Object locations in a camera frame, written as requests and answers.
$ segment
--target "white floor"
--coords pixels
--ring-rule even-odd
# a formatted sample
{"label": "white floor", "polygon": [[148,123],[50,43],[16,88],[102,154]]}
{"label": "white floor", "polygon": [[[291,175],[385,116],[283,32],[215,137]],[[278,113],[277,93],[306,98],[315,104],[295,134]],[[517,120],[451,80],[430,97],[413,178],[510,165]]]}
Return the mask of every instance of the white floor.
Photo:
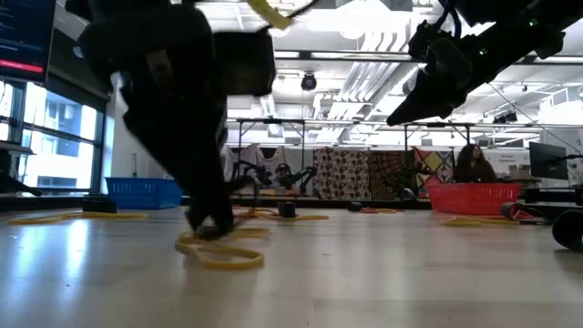
{"label": "white floor", "polygon": [[8,226],[0,327],[583,326],[583,256],[544,227],[445,227],[447,215],[300,210],[271,228],[265,267],[215,272],[173,248],[180,212],[147,221]]}

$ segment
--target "red basket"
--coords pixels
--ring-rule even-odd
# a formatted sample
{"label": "red basket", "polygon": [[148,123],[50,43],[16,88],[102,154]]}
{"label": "red basket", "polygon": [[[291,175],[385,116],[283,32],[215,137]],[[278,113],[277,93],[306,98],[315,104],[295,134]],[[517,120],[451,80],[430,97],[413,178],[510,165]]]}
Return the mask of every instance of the red basket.
{"label": "red basket", "polygon": [[434,210],[466,215],[500,215],[502,204],[516,202],[522,186],[512,183],[458,183],[427,186]]}

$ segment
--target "computer screen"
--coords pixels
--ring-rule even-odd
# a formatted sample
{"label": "computer screen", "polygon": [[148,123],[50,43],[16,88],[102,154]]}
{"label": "computer screen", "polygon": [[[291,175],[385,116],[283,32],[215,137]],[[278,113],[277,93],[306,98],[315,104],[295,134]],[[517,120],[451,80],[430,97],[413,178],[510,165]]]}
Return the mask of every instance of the computer screen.
{"label": "computer screen", "polygon": [[567,155],[564,147],[537,142],[528,144],[530,152],[530,175],[535,178],[568,179],[566,160],[557,160]]}
{"label": "computer screen", "polygon": [[56,0],[0,1],[0,78],[45,82]]}

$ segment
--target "blue basket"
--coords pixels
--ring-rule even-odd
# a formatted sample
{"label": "blue basket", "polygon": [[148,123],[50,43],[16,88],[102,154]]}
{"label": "blue basket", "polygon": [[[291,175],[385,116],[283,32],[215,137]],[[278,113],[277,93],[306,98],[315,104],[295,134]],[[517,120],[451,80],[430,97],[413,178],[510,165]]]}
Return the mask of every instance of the blue basket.
{"label": "blue basket", "polygon": [[173,179],[106,178],[109,198],[121,210],[162,210],[180,206],[182,189]]}

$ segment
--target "woman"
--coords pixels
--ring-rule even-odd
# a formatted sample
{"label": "woman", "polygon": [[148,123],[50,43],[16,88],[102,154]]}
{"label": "woman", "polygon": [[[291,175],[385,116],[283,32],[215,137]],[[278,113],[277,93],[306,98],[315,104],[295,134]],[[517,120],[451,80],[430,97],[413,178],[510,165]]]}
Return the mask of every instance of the woman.
{"label": "woman", "polygon": [[482,149],[477,145],[466,145],[457,157],[454,180],[458,183],[496,182],[492,165],[484,158]]}

